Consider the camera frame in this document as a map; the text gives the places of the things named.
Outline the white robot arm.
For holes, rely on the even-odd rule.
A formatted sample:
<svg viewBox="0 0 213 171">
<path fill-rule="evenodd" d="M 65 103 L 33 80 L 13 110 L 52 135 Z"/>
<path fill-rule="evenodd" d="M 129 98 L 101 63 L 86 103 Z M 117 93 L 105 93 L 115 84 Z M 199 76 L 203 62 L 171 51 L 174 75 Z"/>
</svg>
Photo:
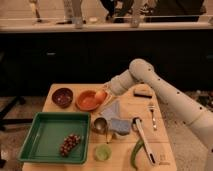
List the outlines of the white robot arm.
<svg viewBox="0 0 213 171">
<path fill-rule="evenodd" d="M 206 146 L 208 153 L 204 171 L 213 171 L 213 112 L 163 80 L 149 62 L 141 58 L 132 60 L 129 68 L 106 82 L 104 88 L 116 97 L 141 82 L 149 85 Z"/>
</svg>

